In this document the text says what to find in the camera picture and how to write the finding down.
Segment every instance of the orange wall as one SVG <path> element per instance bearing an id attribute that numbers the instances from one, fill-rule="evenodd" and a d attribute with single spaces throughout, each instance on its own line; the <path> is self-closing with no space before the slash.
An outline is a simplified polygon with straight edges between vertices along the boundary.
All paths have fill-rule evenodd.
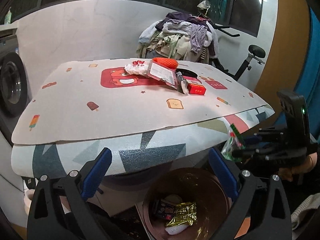
<path id="1" fill-rule="evenodd" d="M 255 89 L 255 93 L 269 103 L 276 113 L 260 127 L 271 126 L 281 112 L 276 92 L 284 88 L 294 89 L 307 53 L 309 29 L 309 9 L 305 0 L 278 0 L 273 42 Z"/>

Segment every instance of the bike seat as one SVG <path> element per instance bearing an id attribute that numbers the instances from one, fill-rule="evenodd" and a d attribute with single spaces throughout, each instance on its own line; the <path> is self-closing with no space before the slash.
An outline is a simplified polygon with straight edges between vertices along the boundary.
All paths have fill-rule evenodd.
<path id="1" fill-rule="evenodd" d="M 256 45 L 250 45 L 248 50 L 251 54 L 253 54 L 256 57 L 264 58 L 266 56 L 266 52 L 264 51 L 264 49 Z"/>

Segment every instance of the person's arm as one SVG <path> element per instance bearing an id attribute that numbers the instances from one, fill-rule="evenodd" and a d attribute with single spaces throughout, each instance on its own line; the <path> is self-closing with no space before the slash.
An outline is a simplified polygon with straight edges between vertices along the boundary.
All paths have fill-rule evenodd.
<path id="1" fill-rule="evenodd" d="M 280 168 L 278 175 L 281 177 L 281 179 L 293 181 L 292 175 L 310 172 L 316 166 L 317 159 L 317 153 L 312 153 L 307 156 L 305 162 L 300 166 L 292 168 Z"/>

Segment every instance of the washing machine door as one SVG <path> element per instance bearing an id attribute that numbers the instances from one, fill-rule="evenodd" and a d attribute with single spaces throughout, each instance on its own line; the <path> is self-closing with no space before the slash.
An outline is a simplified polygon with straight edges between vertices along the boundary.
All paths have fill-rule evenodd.
<path id="1" fill-rule="evenodd" d="M 28 85 L 21 58 L 9 52 L 0 66 L 0 106 L 11 116 L 20 115 L 26 108 Z"/>

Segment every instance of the green snack bag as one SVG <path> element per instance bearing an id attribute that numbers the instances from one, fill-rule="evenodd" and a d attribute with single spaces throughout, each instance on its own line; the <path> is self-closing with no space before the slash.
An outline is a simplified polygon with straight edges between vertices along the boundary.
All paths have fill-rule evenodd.
<path id="1" fill-rule="evenodd" d="M 234 162 L 241 162 L 242 158 L 234 158 L 232 156 L 233 150 L 245 148 L 244 140 L 234 124 L 230 125 L 230 128 L 228 129 L 228 135 L 229 135 L 229 138 L 226 141 L 226 143 L 221 151 L 221 154 L 223 155 L 223 157 L 226 160 L 234 161 Z"/>

